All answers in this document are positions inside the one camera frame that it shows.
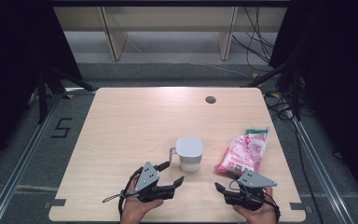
mug handle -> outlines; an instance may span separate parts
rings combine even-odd
[[[177,154],[176,153],[176,147],[171,147],[170,148],[170,162],[172,161],[172,154]]]

small dark spot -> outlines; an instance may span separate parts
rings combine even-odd
[[[214,104],[216,103],[216,98],[214,98],[214,96],[207,96],[205,98],[205,101],[208,103],[208,104]]]

snack package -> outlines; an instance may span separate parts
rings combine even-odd
[[[219,172],[231,171],[237,175],[242,175],[245,169],[257,172],[268,138],[268,127],[247,129],[231,141],[222,161],[214,168]]]

human hand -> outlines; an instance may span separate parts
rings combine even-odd
[[[134,190],[136,180],[139,175],[136,175],[130,184],[130,189]],[[153,208],[157,208],[164,203],[164,200],[158,199],[149,203],[142,203],[136,196],[130,196],[126,199],[121,216],[121,224],[137,224]]]
[[[265,188],[266,194],[271,196],[272,198],[272,188]],[[266,201],[269,201],[273,203],[272,199],[270,197],[266,197]],[[248,210],[241,205],[233,205],[233,208],[236,212],[238,212],[243,217],[246,217],[247,224],[276,224],[278,223],[276,216],[275,216],[275,210],[274,208],[266,203],[263,203],[263,205],[255,210],[251,211]]]

gray floor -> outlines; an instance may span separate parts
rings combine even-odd
[[[235,34],[246,43],[245,34]],[[265,34],[273,42],[275,34]],[[96,87],[115,86],[224,86],[239,87],[251,81],[253,73],[260,76],[269,70],[265,62],[247,53],[233,42],[228,61],[221,61],[215,35],[211,33],[130,33],[120,61],[113,62],[102,33],[67,33],[67,38],[79,64],[83,78]],[[260,87],[264,92],[274,91],[279,77],[272,78]],[[75,95],[59,101],[48,127],[23,174],[0,223],[52,223],[48,219],[49,203],[54,199],[66,165],[70,160],[76,139],[87,116],[93,95]],[[274,105],[278,98],[268,97]],[[334,157],[334,146],[329,141],[317,118],[307,108],[302,110],[302,124],[322,159],[327,172],[349,208],[353,223],[358,223],[358,185],[345,162]],[[56,130],[60,119],[70,130],[65,138],[51,138],[63,134]],[[34,101],[24,113],[17,131],[0,152],[0,190],[7,182],[23,150],[27,147],[38,121],[38,104]],[[339,223],[308,157],[303,153],[306,174],[300,169],[299,149],[290,121],[275,119],[274,126],[280,138],[302,203],[310,208],[304,223],[320,223],[317,207],[324,223]],[[316,204],[311,198],[313,192]]]

